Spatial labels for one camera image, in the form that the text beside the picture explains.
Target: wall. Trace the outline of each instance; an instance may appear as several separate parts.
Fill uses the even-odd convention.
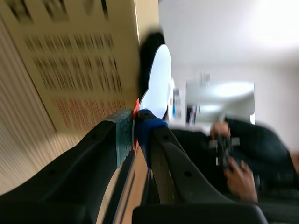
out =
[[[273,127],[286,145],[299,148],[299,71],[269,67],[186,67],[173,66],[176,88],[182,91],[185,105],[186,81],[200,77],[200,71],[211,74],[213,81],[252,81],[255,83],[256,122]],[[185,108],[177,126],[185,126]]]

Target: fingers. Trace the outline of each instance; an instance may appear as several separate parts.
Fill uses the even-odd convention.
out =
[[[230,171],[229,169],[224,169],[223,172],[227,179],[230,179],[233,176],[233,172]]]
[[[248,174],[252,174],[251,169],[249,168],[249,166],[243,160],[241,161],[241,168],[242,168],[243,172],[248,173]]]
[[[228,164],[234,172],[236,172],[239,175],[241,174],[241,169],[239,168],[239,165],[231,156],[228,157]]]

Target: black controller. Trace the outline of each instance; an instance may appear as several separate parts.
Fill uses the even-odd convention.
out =
[[[216,165],[220,168],[229,168],[228,157],[233,157],[233,146],[240,145],[239,138],[227,138],[218,136],[210,141],[210,148],[216,150]]]

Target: ceiling light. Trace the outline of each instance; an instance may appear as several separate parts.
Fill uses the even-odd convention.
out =
[[[250,35],[264,47],[299,46],[299,0],[259,0],[252,15]]]
[[[219,112],[221,111],[221,105],[200,105],[200,113],[205,112]]]
[[[247,82],[225,83],[217,86],[214,90],[219,97],[238,97],[253,92],[254,86]]]

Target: screw hole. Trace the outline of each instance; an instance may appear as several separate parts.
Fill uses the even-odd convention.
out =
[[[191,177],[192,176],[192,173],[190,171],[185,171],[184,172],[184,175],[187,176],[187,177]]]
[[[54,175],[55,173],[56,173],[56,171],[53,169],[49,171],[49,175]]]

